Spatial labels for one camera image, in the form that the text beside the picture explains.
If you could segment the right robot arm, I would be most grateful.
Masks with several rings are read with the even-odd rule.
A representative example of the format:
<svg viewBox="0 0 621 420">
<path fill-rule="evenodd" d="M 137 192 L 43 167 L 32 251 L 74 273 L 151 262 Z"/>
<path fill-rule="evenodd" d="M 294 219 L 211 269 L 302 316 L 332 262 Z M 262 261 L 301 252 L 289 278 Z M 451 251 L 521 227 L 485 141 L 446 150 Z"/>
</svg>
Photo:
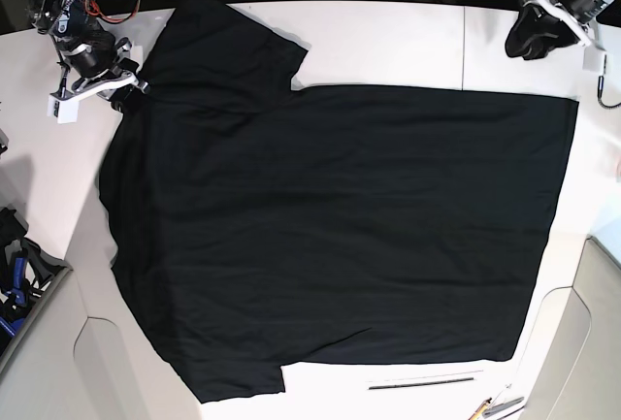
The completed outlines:
<svg viewBox="0 0 621 420">
<path fill-rule="evenodd" d="M 106 29 L 134 18 L 141 6 L 142 0 L 135 0 L 130 13 L 113 17 L 97 0 L 30 0 L 29 19 L 51 39 L 60 67 L 59 85 L 50 95 L 53 116 L 92 96 L 120 113 L 131 93 L 148 92 L 148 83 L 138 77 L 140 64 L 131 56 L 136 48 L 129 38 Z"/>
</svg>

